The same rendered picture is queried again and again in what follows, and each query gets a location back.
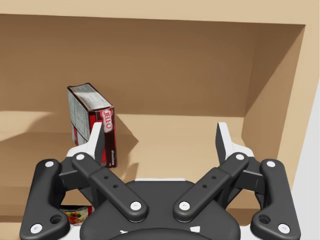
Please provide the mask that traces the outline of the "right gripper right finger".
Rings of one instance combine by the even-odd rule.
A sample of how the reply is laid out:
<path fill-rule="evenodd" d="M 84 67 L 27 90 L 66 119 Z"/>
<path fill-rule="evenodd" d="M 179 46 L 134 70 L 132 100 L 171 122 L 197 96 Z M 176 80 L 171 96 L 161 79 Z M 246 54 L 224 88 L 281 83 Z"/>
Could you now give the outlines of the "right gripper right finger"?
<path fill-rule="evenodd" d="M 222 208 L 242 191 L 254 192 L 260 211 L 251 219 L 257 238 L 299 238 L 301 230 L 284 164 L 277 159 L 255 159 L 253 151 L 232 141 L 228 126 L 218 122 L 215 136 L 219 166 L 212 168 L 173 206 L 182 223 L 191 222 L 209 203 Z"/>

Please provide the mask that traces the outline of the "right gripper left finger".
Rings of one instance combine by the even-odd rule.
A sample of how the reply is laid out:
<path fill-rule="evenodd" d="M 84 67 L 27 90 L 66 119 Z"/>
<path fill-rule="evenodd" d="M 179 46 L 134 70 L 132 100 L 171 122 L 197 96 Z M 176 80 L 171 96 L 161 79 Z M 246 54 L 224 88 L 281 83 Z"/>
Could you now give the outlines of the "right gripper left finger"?
<path fill-rule="evenodd" d="M 108 168 L 101 167 L 105 134 L 102 123 L 93 125 L 87 143 L 71 148 L 64 161 L 41 160 L 35 167 L 19 236 L 63 238 L 70 231 L 61 211 L 67 191 L 78 189 L 95 209 L 109 201 L 128 221 L 148 215 L 148 205 Z"/>

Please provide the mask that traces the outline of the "red and white can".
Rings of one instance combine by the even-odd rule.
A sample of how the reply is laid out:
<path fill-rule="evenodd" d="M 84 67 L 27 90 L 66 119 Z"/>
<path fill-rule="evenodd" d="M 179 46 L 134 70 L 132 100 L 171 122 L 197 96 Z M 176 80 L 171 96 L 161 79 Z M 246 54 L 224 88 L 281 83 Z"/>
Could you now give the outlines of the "red and white can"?
<path fill-rule="evenodd" d="M 93 212 L 91 205 L 61 205 L 60 210 L 64 212 L 71 225 L 80 226 Z"/>

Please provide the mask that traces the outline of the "dark red carton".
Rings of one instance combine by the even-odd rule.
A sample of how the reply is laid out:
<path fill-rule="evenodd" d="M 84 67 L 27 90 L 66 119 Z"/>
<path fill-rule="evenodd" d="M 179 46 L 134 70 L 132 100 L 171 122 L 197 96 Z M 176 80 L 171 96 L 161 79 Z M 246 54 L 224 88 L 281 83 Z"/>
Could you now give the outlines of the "dark red carton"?
<path fill-rule="evenodd" d="M 101 122 L 104 129 L 105 145 L 101 165 L 117 167 L 114 106 L 90 83 L 67 87 L 72 140 L 78 145 L 85 144 L 93 125 Z"/>

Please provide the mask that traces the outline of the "pale wooden shelf unit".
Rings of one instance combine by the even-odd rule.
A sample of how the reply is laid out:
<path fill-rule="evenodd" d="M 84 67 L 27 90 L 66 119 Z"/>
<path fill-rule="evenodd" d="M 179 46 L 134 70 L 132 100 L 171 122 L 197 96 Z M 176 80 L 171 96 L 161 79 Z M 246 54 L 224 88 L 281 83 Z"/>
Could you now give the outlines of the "pale wooden shelf unit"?
<path fill-rule="evenodd" d="M 320 0 L 0 0 L 0 228 L 36 164 L 73 147 L 67 87 L 115 108 L 123 181 L 198 181 L 216 127 L 298 179 L 319 82 Z"/>

